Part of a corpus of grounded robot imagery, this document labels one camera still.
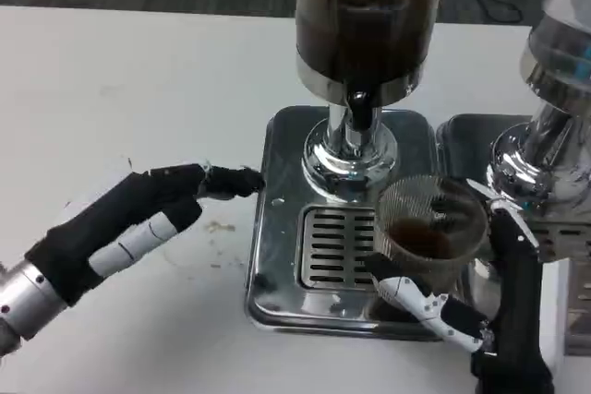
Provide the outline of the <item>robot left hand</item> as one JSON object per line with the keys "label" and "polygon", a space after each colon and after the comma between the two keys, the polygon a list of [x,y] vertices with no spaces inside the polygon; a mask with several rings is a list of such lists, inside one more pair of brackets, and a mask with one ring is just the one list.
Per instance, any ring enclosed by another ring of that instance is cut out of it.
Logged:
{"label": "robot left hand", "polygon": [[201,215],[199,197],[249,197],[264,186],[263,175],[247,167],[194,163],[130,173],[73,219],[47,231],[24,258],[73,306],[103,282],[90,266],[92,254],[131,226],[161,212],[180,233]]}

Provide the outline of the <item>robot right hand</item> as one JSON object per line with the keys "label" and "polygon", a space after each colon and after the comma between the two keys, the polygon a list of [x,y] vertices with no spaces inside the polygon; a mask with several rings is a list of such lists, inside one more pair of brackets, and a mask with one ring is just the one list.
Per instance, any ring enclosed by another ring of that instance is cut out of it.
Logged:
{"label": "robot right hand", "polygon": [[[472,179],[414,175],[380,191],[364,265],[380,298],[471,355],[478,393],[551,393],[539,346],[543,265],[516,205]],[[501,279],[494,317],[453,296],[484,247]]]}

